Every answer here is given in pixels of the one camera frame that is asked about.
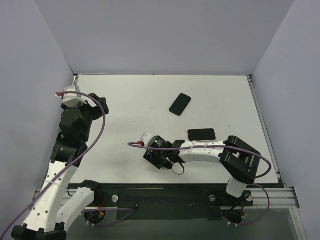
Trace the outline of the black phone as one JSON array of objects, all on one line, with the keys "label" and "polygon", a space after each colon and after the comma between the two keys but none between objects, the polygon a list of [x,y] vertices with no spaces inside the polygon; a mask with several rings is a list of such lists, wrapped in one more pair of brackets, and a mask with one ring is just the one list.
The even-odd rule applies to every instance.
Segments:
[{"label": "black phone", "polygon": [[156,167],[158,170],[164,168],[164,169],[172,169],[173,164],[165,158],[165,155],[163,153],[156,153],[152,150],[147,150],[145,154],[143,155],[143,158],[147,160],[149,163],[151,163],[154,167]]}]

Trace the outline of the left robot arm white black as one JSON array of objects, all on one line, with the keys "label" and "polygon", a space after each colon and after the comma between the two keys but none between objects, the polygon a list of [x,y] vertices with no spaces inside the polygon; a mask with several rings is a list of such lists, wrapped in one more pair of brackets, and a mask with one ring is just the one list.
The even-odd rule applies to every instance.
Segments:
[{"label": "left robot arm white black", "polygon": [[107,100],[94,93],[65,90],[62,97],[59,134],[52,150],[40,193],[26,207],[29,212],[21,225],[11,225],[14,240],[65,240],[67,231],[86,207],[101,208],[106,203],[102,185],[84,180],[64,207],[61,201],[85,154],[92,122],[106,122]]}]

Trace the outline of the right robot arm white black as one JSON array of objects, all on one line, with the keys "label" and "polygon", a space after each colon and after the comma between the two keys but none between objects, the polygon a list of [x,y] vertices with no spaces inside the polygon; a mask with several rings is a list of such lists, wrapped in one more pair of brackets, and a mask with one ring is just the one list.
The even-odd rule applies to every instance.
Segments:
[{"label": "right robot arm white black", "polygon": [[221,164],[231,175],[223,192],[224,201],[230,205],[236,204],[246,187],[255,182],[260,164],[260,158],[250,154],[259,152],[236,136],[220,142],[171,143],[159,135],[145,133],[139,144],[148,148],[143,158],[159,170],[172,169],[175,164],[183,167],[189,162]]}]

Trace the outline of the phone in pink case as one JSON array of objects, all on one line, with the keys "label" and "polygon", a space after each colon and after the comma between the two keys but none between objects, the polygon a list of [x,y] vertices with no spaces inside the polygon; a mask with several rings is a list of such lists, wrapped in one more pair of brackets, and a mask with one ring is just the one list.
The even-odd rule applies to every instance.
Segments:
[{"label": "phone in pink case", "polygon": [[214,142],[217,139],[213,128],[188,129],[187,136],[189,141],[196,142]]}]

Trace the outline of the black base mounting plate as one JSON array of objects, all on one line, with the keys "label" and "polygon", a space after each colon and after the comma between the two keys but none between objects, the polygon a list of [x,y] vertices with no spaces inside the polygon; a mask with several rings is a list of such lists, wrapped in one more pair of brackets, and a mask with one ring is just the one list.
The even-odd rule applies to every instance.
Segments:
[{"label": "black base mounting plate", "polygon": [[173,183],[125,184],[100,186],[105,208],[117,208],[117,220],[195,220],[222,219],[223,210],[253,206],[246,190],[240,198],[226,193],[226,184]]}]

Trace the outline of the aluminium frame rail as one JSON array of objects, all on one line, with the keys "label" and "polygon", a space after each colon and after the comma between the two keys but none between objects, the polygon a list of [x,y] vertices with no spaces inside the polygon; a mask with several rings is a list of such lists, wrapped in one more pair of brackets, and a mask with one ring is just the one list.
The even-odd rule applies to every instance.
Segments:
[{"label": "aluminium frame rail", "polygon": [[275,153],[274,153],[274,150],[273,150],[273,146],[272,146],[272,143],[271,143],[271,140],[270,140],[270,136],[269,136],[269,133],[268,133],[268,130],[267,130],[267,127],[266,127],[266,124],[265,124],[261,109],[260,109],[259,104],[258,104],[258,99],[257,99],[256,93],[255,93],[255,90],[254,90],[254,86],[253,86],[252,75],[248,74],[248,75],[246,75],[246,78],[247,78],[247,81],[248,81],[248,84],[249,84],[249,87],[250,87],[250,90],[251,90],[251,94],[252,94],[252,97],[253,97],[253,100],[254,100],[254,104],[255,104],[258,116],[259,116],[260,124],[261,124],[262,129],[263,129],[263,134],[264,134],[264,137],[265,137],[265,140],[266,140],[266,144],[267,144],[267,147],[268,147],[268,151],[269,151],[269,154],[270,154],[270,159],[272,160],[273,167],[275,169],[275,173],[276,173],[277,179],[278,179],[278,184],[263,183],[262,186],[264,188],[278,189],[278,190],[281,190],[281,191],[284,191],[284,189],[291,190],[291,192],[293,193],[293,200],[295,202],[294,208],[299,209],[300,208],[300,204],[299,204],[299,201],[298,201],[298,197],[297,197],[295,188],[294,187],[287,187],[286,184],[283,182],[283,179],[282,179],[282,176],[281,176],[281,173],[280,173],[280,170],[279,170],[279,166],[278,166],[278,163],[277,163],[277,160],[276,160],[276,156],[275,156]]}]

